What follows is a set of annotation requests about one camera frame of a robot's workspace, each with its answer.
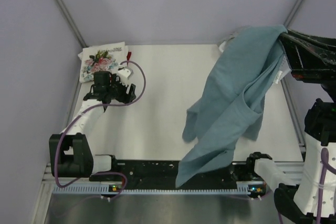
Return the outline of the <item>blue-grey t-shirt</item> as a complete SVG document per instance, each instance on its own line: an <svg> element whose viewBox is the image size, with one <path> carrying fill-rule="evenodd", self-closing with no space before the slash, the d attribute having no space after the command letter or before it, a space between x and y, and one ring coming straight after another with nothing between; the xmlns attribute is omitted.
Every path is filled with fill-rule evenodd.
<svg viewBox="0 0 336 224"><path fill-rule="evenodd" d="M285 55L279 36L286 31L283 25L248 27L224 49L202 96L187 109L182 138L197 143L179 162L176 187L227 167L240 137L257 139L265 96Z"/></svg>

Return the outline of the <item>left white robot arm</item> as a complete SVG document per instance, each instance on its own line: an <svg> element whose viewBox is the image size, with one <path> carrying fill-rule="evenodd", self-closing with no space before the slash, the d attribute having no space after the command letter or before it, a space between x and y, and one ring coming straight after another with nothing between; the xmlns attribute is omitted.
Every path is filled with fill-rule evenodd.
<svg viewBox="0 0 336 224"><path fill-rule="evenodd" d="M94 140L88 140L88 136L108 104L112 101L129 104L136 99L135 85L129 83L132 74L129 68L119 69L114 74L94 73L94 83L74 119L60 134L53 134L49 139L53 175L86 178L101 172L107 180L117 178L119 168L112 163L114 157L97 154Z"/></svg>

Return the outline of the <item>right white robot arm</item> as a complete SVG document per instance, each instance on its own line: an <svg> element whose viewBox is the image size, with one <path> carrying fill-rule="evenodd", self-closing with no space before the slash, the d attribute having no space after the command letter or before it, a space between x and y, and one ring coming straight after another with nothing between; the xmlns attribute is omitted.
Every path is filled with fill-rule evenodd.
<svg viewBox="0 0 336 224"><path fill-rule="evenodd" d="M305 116L306 155L295 184L266 154L254 152L245 174L261 177L274 193L278 213L294 223L335 223L335 39L288 30L280 36L291 75L320 84L331 102L316 99Z"/></svg>

